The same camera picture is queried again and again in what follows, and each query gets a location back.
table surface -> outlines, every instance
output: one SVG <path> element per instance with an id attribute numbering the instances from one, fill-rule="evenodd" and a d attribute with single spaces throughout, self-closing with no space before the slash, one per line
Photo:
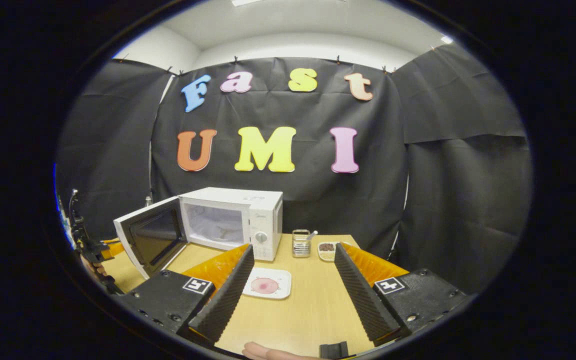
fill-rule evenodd
<path id="1" fill-rule="evenodd" d="M 375 347 L 368 340 L 334 262 L 320 259 L 317 246 L 321 242 L 357 246 L 350 235 L 316 235 L 310 257 L 297 258 L 291 250 L 292 235 L 283 234 L 274 261 L 255 260 L 254 267 L 290 272 L 290 295 L 275 300 L 242 294 L 215 346 L 241 354 L 244 344 L 256 342 L 271 349 L 315 357 L 320 355 L 321 344 L 347 342 L 348 354 Z M 188 244 L 167 269 L 181 273 L 223 252 Z M 125 251 L 103 262 L 103 268 L 124 292 L 145 281 Z"/>

ceiling light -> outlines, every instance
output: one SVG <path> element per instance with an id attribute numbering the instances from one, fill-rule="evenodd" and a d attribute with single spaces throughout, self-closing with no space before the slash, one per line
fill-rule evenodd
<path id="1" fill-rule="evenodd" d="M 232 0 L 232 4 L 236 7 L 240 7 L 242 5 L 261 2 L 262 0 Z"/>

black curtain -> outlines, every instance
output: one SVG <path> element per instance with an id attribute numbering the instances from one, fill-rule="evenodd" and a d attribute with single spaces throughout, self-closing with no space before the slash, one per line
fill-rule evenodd
<path id="1" fill-rule="evenodd" d="M 116 238 L 113 220 L 144 206 L 149 142 L 169 79 L 155 66 L 112 60 L 71 107 L 55 160 L 57 194 L 68 207 L 78 190 L 92 239 Z"/>
<path id="2" fill-rule="evenodd" d="M 391 261 L 479 292 L 519 241 L 532 166 L 505 90 L 463 48 L 431 50 L 393 74 L 409 183 Z"/>
<path id="3" fill-rule="evenodd" d="M 311 68 L 317 73 L 312 92 L 290 91 L 290 73 Z M 231 73 L 254 75 L 250 91 L 222 92 Z M 370 101 L 355 98 L 345 75 L 361 73 L 370 79 Z M 185 112 L 181 89 L 203 75 L 205 102 Z M 176 77 L 160 105 L 152 135 L 154 200 L 204 187 L 282 191 L 283 232 L 318 230 L 320 234 L 350 234 L 362 249 L 386 257 L 402 217 L 406 190 L 406 161 L 401 105 L 397 89 L 383 71 L 324 59 L 263 58 L 224 63 Z M 237 171 L 242 138 L 240 128 L 256 126 L 267 141 L 280 126 L 296 129 L 292 139 L 290 173 Z M 334 127 L 357 130 L 354 138 L 356 173 L 335 173 Z M 199 157 L 201 130 L 214 129 L 210 162 L 201 171 L 184 171 L 177 163 L 177 136 L 195 132 L 190 155 Z"/>

white plate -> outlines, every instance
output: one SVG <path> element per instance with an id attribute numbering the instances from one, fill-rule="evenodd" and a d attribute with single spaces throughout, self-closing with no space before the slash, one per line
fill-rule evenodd
<path id="1" fill-rule="evenodd" d="M 320 250 L 320 245 L 321 245 L 321 244 L 332 244 L 333 249 L 334 249 L 338 242 L 339 242 L 339 241 L 326 241 L 326 242 L 322 242 L 322 243 L 317 244 L 317 252 L 319 253 L 319 259 L 322 259 L 324 262 L 334 262 L 334 260 L 335 260 L 335 251 L 334 251 L 334 250 L 332 250 L 332 251 L 321 251 L 321 250 Z M 329 256 L 331 255 L 331 256 L 330 256 L 330 259 L 326 259 L 326 258 L 324 258 L 322 255 L 329 255 Z"/>
<path id="2" fill-rule="evenodd" d="M 285 299 L 290 295 L 293 276 L 279 269 L 252 268 L 243 294 L 266 299 Z"/>

foam letter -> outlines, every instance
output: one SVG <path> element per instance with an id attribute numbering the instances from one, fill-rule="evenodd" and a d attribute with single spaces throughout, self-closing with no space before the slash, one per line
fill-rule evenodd
<path id="1" fill-rule="evenodd" d="M 291 91 L 309 92 L 317 89 L 317 72 L 311 68 L 296 68 L 290 72 L 288 88 Z"/>
<path id="2" fill-rule="evenodd" d="M 252 82 L 252 73 L 247 71 L 233 72 L 227 77 L 228 80 L 221 84 L 221 91 L 223 92 L 247 92 L 252 87 L 250 82 Z"/>
<path id="3" fill-rule="evenodd" d="M 335 158 L 330 169 L 335 173 L 356 173 L 359 165 L 355 162 L 353 138 L 357 130 L 350 127 L 333 127 L 330 133 L 334 137 Z"/>
<path id="4" fill-rule="evenodd" d="M 275 173 L 295 171 L 295 164 L 291 161 L 293 137 L 297 134 L 294 127 L 277 127 L 270 135 L 268 142 L 264 141 L 261 132 L 254 126 L 242 127 L 238 134 L 241 135 L 241 152 L 239 161 L 235 164 L 235 170 L 251 171 L 254 169 L 250 155 L 254 158 L 256 167 L 260 171 L 264 170 L 272 155 L 272 162 L 268 165 L 270 171 Z"/>
<path id="5" fill-rule="evenodd" d="M 361 73 L 355 72 L 343 76 L 344 80 L 350 82 L 350 93 L 359 100 L 368 101 L 373 98 L 373 93 L 366 92 L 366 85 L 370 85 L 369 79 L 364 79 Z"/>
<path id="6" fill-rule="evenodd" d="M 204 98 L 199 95 L 206 95 L 208 88 L 205 83 L 207 82 L 210 82 L 210 75 L 208 74 L 201 76 L 181 89 L 181 92 L 185 95 L 185 102 L 187 104 L 185 112 L 189 113 L 204 103 Z"/>
<path id="7" fill-rule="evenodd" d="M 201 154 L 197 160 L 190 158 L 190 145 L 195 137 L 194 131 L 184 131 L 177 135 L 179 148 L 176 151 L 176 163 L 185 171 L 200 171 L 208 165 L 210 161 L 210 151 L 213 146 L 213 137 L 217 135 L 217 130 L 206 129 L 199 132 L 201 137 Z"/>

